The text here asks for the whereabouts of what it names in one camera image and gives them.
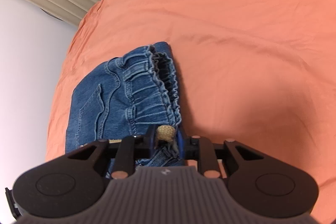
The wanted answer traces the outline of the blue denim jeans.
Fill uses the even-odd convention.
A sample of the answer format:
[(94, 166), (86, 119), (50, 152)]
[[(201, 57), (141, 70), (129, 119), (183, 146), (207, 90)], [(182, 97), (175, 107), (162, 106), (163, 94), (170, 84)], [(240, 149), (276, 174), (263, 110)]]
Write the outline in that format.
[(72, 93), (67, 153), (99, 139), (146, 134), (152, 125), (174, 129), (173, 140), (155, 140), (154, 155), (136, 166), (183, 166), (179, 85), (166, 42), (141, 46), (88, 73)]

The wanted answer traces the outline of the orange bed sheet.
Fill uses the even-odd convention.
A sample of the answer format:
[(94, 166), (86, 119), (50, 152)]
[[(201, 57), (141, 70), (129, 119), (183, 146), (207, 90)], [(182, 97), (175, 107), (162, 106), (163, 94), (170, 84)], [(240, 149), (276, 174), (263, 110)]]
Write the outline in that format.
[(183, 129), (235, 139), (311, 174), (335, 219), (335, 0), (100, 0), (79, 24), (52, 103), (46, 159), (64, 154), (71, 95), (92, 69), (171, 46)]

